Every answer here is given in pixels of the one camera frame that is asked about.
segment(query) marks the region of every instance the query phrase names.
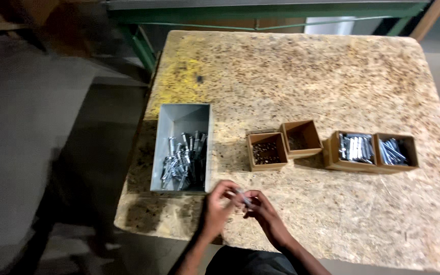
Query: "black pants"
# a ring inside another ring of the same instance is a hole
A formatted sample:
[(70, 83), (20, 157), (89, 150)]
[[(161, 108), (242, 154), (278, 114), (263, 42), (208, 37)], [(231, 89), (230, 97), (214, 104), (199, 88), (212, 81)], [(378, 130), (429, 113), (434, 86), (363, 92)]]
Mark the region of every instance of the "black pants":
[(296, 272), (281, 253), (224, 246), (206, 268), (206, 275), (217, 274), (285, 275)]

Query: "green metal rail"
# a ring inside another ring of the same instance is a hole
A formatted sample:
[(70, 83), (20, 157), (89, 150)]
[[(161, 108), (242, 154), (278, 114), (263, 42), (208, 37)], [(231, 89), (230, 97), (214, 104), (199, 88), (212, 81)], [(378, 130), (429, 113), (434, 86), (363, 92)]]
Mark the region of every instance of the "green metal rail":
[[(131, 44), (133, 51), (144, 64), (145, 69), (152, 73), (156, 65), (156, 56), (141, 25), (155, 24), (167, 26), (189, 26), (197, 28), (219, 28), (245, 31), (261, 31), (279, 28), (290, 28), (327, 23), (362, 21), (370, 19), (400, 18), (387, 33), (396, 36), (407, 22), (419, 14), (426, 3), (325, 3), (325, 4), (288, 4), (288, 5), (255, 5), (255, 6), (221, 6), (194, 8), (159, 8), (111, 10), (109, 16), (119, 23), (125, 39)], [(349, 20), (301, 23), (293, 25), (259, 28), (212, 26), (188, 24), (193, 20), (217, 19), (263, 19), (263, 18), (299, 18), (299, 17), (340, 17), (354, 16)]]

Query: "particle board tabletop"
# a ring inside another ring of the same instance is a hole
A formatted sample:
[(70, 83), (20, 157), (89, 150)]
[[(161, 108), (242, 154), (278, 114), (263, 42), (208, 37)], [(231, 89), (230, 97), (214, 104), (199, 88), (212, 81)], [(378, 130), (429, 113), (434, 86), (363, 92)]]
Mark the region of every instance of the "particle board tabletop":
[[(162, 103), (211, 103), (212, 183), (259, 189), (314, 254), (352, 263), (440, 272), (440, 101), (411, 38), (172, 31), (159, 62), (115, 225), (189, 239), (201, 196), (149, 191)], [(322, 155), (282, 171), (249, 172), (246, 135), (314, 119), (335, 130), (409, 134), (420, 168), (393, 175), (329, 171)], [(275, 251), (257, 222), (231, 215), (223, 242)]]

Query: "human hand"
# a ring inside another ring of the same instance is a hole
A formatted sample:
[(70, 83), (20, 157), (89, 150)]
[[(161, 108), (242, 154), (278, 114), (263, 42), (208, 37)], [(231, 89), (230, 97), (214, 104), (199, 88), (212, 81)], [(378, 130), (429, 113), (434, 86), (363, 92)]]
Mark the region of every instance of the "human hand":
[[(200, 236), (213, 241), (223, 231), (223, 226), (235, 206), (241, 206), (241, 194), (235, 195), (239, 186), (233, 181), (221, 180), (213, 191), (206, 195), (203, 203), (203, 213), (199, 225)], [(221, 203), (222, 198), (230, 202), (226, 206)]]
[(283, 251), (289, 245), (298, 244), (284, 226), (274, 207), (261, 191), (249, 190), (245, 192), (244, 195), (252, 201), (251, 206), (246, 208), (244, 219), (248, 217), (255, 218), (274, 248)]

